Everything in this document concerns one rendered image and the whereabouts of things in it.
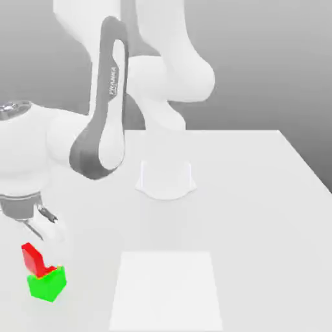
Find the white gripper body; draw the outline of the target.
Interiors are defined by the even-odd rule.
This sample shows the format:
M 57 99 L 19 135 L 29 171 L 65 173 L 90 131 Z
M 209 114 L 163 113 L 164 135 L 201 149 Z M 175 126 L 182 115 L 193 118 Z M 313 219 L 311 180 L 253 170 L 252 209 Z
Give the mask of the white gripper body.
M 41 250 L 44 256 L 53 259 L 67 258 L 67 230 L 62 222 L 34 217 L 24 220 L 23 225 L 37 236 L 39 242 L 34 246 Z

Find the small red cube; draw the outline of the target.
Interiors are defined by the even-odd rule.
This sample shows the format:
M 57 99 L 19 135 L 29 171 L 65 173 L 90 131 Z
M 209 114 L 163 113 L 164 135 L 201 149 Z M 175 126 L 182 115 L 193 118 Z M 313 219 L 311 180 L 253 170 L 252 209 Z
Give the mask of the small red cube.
M 41 253 L 35 249 L 30 243 L 25 243 L 21 245 L 21 250 L 23 253 L 23 260 L 25 262 L 26 268 L 32 272 L 37 278 L 42 278 L 45 275 L 56 270 L 55 266 L 47 267 L 44 263 L 43 256 Z

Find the small green cube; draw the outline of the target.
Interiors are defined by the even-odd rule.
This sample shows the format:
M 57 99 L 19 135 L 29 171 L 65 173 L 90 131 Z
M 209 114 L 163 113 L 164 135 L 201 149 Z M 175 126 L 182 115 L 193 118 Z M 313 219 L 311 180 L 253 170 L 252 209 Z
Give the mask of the small green cube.
M 67 285 L 65 268 L 57 266 L 40 278 L 28 275 L 27 283 L 32 297 L 53 303 Z

